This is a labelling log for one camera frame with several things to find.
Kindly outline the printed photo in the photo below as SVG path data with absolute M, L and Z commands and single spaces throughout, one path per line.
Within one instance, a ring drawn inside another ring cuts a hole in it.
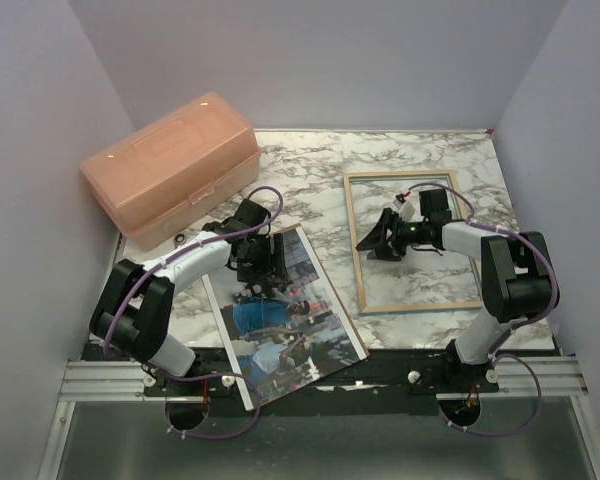
M 234 265 L 203 279 L 248 411 L 369 356 L 304 229 L 289 227 L 272 243 L 281 270 Z

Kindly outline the blue wooden picture frame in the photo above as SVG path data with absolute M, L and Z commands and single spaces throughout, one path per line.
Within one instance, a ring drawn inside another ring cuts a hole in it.
M 350 172 L 344 191 L 351 244 L 357 245 L 395 196 L 420 182 L 460 189 L 452 170 Z M 399 262 L 372 260 L 353 252 L 359 310 L 362 314 L 474 310 L 482 306 L 480 263 L 463 254 L 409 248 Z

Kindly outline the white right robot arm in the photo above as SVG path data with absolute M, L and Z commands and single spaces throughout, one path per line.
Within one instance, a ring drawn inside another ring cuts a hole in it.
M 495 360 L 496 352 L 518 329 L 546 318 L 559 303 L 559 286 L 546 240 L 537 231 L 514 232 L 484 225 L 456 190 L 434 182 L 418 183 L 421 219 L 412 219 L 411 190 L 382 210 L 356 250 L 373 260 L 398 262 L 409 248 L 427 247 L 462 254 L 480 264 L 483 307 L 468 329 L 451 342 L 452 360 L 440 379 L 460 392 L 476 380 L 474 365 Z

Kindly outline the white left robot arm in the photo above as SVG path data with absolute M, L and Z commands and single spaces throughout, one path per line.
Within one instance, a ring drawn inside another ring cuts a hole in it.
M 265 234 L 275 214 L 250 199 L 233 216 L 210 222 L 193 239 L 154 260 L 116 263 L 92 314 L 90 332 L 147 366 L 167 372 L 167 382 L 181 395 L 194 393 L 202 380 L 196 354 L 168 333 L 175 296 L 222 268 L 237 281 L 264 293 L 288 283 L 280 234 Z

